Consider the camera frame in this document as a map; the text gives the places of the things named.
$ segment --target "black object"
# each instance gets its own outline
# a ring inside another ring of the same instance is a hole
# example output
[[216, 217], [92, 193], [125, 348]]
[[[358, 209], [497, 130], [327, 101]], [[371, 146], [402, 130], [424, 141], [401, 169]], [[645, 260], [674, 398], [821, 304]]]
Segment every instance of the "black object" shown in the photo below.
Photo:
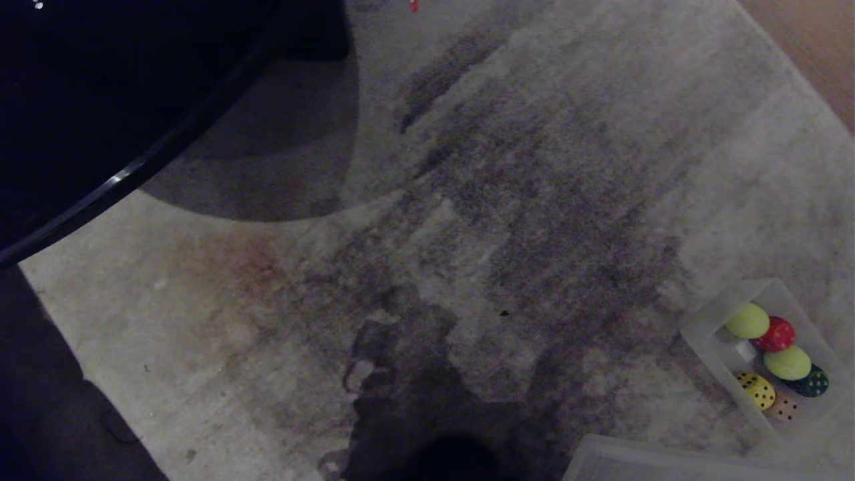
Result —
[[339, 0], [0, 2], [0, 267], [139, 187], [277, 56], [347, 51]]
[[465, 436], [431, 442], [410, 460], [401, 481], [499, 481], [496, 455]]

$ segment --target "red ball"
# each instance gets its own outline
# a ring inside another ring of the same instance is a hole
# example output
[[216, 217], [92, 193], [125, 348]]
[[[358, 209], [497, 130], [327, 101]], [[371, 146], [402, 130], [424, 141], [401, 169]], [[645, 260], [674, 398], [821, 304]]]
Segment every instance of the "red ball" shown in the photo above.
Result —
[[785, 318], [769, 316], [769, 330], [766, 334], [752, 339], [755, 346], [777, 353], [792, 346], [796, 341], [796, 330]]

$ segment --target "clear plastic box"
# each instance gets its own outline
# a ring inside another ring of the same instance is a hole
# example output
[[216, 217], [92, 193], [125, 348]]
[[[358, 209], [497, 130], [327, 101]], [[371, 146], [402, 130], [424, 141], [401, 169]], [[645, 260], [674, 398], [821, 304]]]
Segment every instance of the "clear plastic box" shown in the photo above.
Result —
[[563, 481], [844, 481], [841, 474], [783, 471], [748, 460], [587, 435]]
[[[748, 302], [761, 306], [770, 316], [785, 318], [793, 325], [796, 345], [804, 349], [813, 364], [821, 367], [828, 375], [829, 386], [825, 394], [816, 398], [796, 395], [769, 373], [760, 350], [748, 340], [739, 339], [724, 329], [724, 324]], [[848, 366], [840, 362], [780, 279], [734, 283], [689, 316], [680, 331], [716, 380], [733, 396], [748, 421], [764, 438], [779, 445], [787, 445], [789, 441], [809, 436], [810, 428], [839, 412], [841, 403], [852, 392], [852, 374]], [[757, 372], [772, 382], [776, 390], [801, 400], [799, 416], [785, 423], [761, 413], [736, 380], [735, 373], [740, 371]]]

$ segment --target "stain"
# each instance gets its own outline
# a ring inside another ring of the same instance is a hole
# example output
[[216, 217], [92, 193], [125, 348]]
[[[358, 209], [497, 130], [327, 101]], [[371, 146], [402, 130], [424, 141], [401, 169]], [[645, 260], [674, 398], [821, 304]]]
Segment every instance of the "stain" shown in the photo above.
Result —
[[439, 58], [417, 70], [405, 82], [407, 91], [403, 95], [398, 131], [406, 134], [407, 129], [430, 111], [437, 98], [504, 45], [513, 32], [551, 5], [552, 2], [546, 0], [503, 0], [481, 14], [477, 22], [466, 29], [467, 33], [455, 39]]

